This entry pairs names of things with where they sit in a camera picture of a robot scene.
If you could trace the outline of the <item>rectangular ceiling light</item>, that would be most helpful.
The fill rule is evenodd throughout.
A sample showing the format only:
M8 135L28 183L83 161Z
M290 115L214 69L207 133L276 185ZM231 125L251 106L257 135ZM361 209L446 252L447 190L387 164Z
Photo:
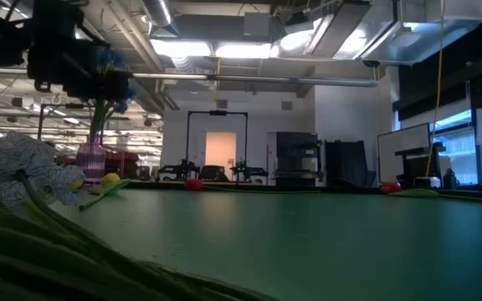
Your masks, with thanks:
M212 50L204 42L164 41L151 39L151 45L157 54L171 58L210 56Z
M270 51L270 43L226 43L217 48L215 55L227 59L268 59Z

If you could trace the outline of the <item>grey ceiling box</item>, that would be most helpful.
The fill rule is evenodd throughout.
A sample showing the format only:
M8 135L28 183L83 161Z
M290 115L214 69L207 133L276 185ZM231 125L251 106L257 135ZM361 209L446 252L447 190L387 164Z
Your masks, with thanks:
M244 14L244 36L251 38L268 37L270 32L270 17L267 13Z

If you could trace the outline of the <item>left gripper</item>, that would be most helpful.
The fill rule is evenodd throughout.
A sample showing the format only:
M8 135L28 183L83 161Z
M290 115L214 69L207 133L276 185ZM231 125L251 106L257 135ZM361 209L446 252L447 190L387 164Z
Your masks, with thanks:
M120 70L96 74L96 54L108 43L84 26L81 7L89 0L34 0L27 75L38 91L52 84L78 99L122 101L132 97L130 75Z

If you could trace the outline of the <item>small white box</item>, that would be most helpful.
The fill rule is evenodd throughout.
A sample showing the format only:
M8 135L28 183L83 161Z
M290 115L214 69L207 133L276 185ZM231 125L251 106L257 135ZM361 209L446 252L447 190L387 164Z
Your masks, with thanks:
M442 184L436 176L419 176L413 179L413 186L416 188L440 188Z

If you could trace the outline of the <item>yellow tulip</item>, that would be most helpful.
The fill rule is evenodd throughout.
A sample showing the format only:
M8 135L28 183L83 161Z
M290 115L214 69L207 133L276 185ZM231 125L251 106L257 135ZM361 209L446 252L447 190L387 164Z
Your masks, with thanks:
M118 192L120 189L126 187L130 183L131 179L121 179L116 173L106 174L100 179L100 184L98 186L93 186L87 190L87 192L95 198L90 202L79 205L79 210L84 211L89 207L92 207L104 197Z

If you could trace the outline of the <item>red storage shelf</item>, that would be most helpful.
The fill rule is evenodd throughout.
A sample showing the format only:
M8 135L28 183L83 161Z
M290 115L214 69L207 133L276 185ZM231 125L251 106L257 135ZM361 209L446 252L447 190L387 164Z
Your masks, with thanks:
M122 179L138 178L139 156L136 153L127 151L106 151L105 152L105 174L116 173Z

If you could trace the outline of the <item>white flower spray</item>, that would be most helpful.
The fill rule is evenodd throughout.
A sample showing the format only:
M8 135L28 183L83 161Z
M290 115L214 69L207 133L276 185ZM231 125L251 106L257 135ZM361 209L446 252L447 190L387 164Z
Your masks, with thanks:
M0 248L9 253L77 253L107 246L84 228L50 209L59 202L74 206L74 186L85 174L78 166L55 163L57 150L16 132L0 139Z

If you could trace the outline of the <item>lit doorway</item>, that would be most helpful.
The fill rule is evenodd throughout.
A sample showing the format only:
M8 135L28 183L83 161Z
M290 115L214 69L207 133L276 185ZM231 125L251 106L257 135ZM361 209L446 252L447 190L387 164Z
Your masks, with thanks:
M222 166L225 176L233 179L231 167L236 161L237 135L234 132L208 132L205 145L205 165Z

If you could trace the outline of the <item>grey horizontal ceiling pipe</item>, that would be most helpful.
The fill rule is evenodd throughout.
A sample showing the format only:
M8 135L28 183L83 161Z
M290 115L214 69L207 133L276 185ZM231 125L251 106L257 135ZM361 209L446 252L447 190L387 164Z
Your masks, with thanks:
M345 87L377 87L376 80L366 79L333 79L333 78L295 78L276 76L249 76L231 74L180 74L180 73L131 73L114 71L117 75L106 75L102 79L108 84L114 82L129 82L129 79L160 79L160 80L188 80L188 81L213 81L213 82L253 82L267 84L294 84L294 85L325 85ZM28 77L26 69L0 68L0 75L17 75Z

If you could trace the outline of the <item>dark folded panel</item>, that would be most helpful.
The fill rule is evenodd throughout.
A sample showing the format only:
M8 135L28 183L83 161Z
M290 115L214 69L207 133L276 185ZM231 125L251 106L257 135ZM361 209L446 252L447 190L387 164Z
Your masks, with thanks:
M325 141L325 170L328 187L371 187L376 172L367 167L364 141Z

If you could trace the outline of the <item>red tulip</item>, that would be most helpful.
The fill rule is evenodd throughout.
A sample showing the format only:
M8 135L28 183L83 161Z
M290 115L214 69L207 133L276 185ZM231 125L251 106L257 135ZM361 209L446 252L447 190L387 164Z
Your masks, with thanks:
M409 198L448 198L482 202L482 191L444 190L439 188L401 188L395 182L383 182L380 191L388 196Z
M319 194L319 191L266 191L266 190L250 190L246 187L225 188L221 186L205 185L203 181L198 179L189 179L183 183L187 191L228 191L228 192L243 192L243 193L261 193L261 194Z

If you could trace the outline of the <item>black gantry frame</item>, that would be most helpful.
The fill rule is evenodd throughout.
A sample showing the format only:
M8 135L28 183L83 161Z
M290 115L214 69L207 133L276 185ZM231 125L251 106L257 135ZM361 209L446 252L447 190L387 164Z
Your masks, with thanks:
M247 156L248 123L247 112L190 110L187 113L185 159L200 166L200 176L207 181L233 181L225 176L222 166L205 165L206 134L234 132L237 135L236 163Z

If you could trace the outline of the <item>blue flower spray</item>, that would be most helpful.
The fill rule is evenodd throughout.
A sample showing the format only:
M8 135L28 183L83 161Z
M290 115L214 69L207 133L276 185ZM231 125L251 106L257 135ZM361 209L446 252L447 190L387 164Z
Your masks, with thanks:
M100 78L111 70L130 72L129 67L123 56L112 48L102 47L96 54L96 71ZM123 115L129 108L131 101L136 97L136 84L130 79L132 87L132 97L122 101L94 100L87 101L91 116L90 133L88 141L97 140L98 135L103 130L105 122L113 114Z

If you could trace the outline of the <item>round silver ceiling duct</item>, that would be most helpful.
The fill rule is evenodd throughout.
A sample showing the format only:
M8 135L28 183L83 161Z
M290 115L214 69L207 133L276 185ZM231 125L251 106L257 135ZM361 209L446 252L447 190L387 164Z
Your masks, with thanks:
M162 29L175 37L180 37L180 32L175 23L175 15L168 0L142 0L142 3L150 24L150 35L158 29Z

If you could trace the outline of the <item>green flower stems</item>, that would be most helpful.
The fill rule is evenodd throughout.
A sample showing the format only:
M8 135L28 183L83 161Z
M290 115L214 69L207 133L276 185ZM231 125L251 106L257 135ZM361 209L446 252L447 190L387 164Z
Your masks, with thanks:
M76 231L0 208L0 301L278 301L213 278L128 258Z

